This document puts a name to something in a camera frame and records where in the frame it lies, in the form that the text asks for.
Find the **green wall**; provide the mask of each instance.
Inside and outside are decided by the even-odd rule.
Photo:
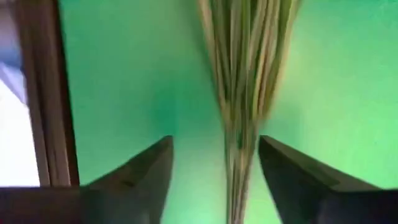
[[[194,0],[60,0],[82,184],[175,136],[163,223],[225,218],[223,134]],[[263,133],[398,187],[398,1],[304,0]],[[246,223],[279,223],[257,158]]]

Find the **green background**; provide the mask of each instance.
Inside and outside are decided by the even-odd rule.
[[[195,0],[61,0],[82,184],[175,136],[163,223],[225,218],[223,133]],[[398,187],[398,1],[304,0],[263,134]],[[279,223],[254,158],[246,223]]]

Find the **black triangular object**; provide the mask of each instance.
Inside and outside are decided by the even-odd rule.
[[[0,189],[0,224],[159,224],[172,163],[167,136],[84,187]]]
[[[389,212],[392,208],[398,211],[397,191],[379,190],[269,136],[260,138],[259,157],[284,224],[377,224],[383,223],[381,218],[389,220],[385,223],[398,223]],[[375,204],[386,205],[385,212],[375,210]],[[340,208],[350,210],[350,216]]]

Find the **wooden frame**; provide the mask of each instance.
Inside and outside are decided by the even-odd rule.
[[[13,0],[41,186],[79,185],[56,0]]]

